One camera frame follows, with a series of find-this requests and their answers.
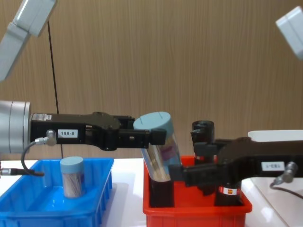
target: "table surface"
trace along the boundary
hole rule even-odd
[[[26,161],[28,167],[36,161]],[[2,161],[1,167],[22,168],[20,161]],[[2,195],[19,176],[2,176]],[[112,168],[113,190],[103,216],[102,227],[146,227],[143,204],[143,159],[115,159]],[[269,189],[272,178],[242,181],[242,190],[253,204],[246,215],[246,227],[303,227],[303,201],[286,192]],[[287,188],[300,191],[303,181],[296,179]]]

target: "white table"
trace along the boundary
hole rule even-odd
[[[26,161],[28,167],[35,161]],[[2,161],[2,167],[22,168],[20,161]],[[2,195],[19,176],[2,176],[0,179],[0,194]],[[143,159],[115,159],[112,169],[113,190],[103,216],[102,227],[146,227],[146,216],[143,207]],[[244,180],[242,190],[253,204],[253,211],[246,215],[246,227],[301,227],[292,225],[289,220],[267,201],[262,191],[251,179]]]

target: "label sticker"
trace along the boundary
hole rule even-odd
[[[284,171],[284,162],[262,162],[262,171]]]
[[[32,120],[35,121],[50,121],[52,119],[51,115],[48,115],[46,113],[34,113]]]
[[[224,187],[219,187],[219,192],[223,193],[225,195],[240,195],[240,188],[224,188]]]
[[[58,138],[78,138],[77,129],[58,129]]]

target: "red plastic bin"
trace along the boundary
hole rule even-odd
[[[194,157],[181,160],[184,166],[194,165]],[[186,187],[183,182],[175,182],[174,190],[175,207],[151,208],[149,176],[144,165],[143,212],[147,227],[244,227],[246,213],[252,210],[244,193],[243,206],[215,207],[215,193],[203,196],[197,187]]]

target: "dark bottle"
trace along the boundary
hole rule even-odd
[[[149,176],[150,207],[164,208],[174,207],[174,182],[158,182]]]
[[[242,206],[241,182],[235,185],[222,185],[216,189],[215,206]]]
[[[212,143],[214,142],[214,122],[212,121],[196,121],[192,123],[191,138],[194,143],[197,142],[206,142]],[[195,154],[195,165],[213,163],[214,156],[198,156]],[[199,186],[198,187],[203,195],[210,195],[214,193],[215,186]]]

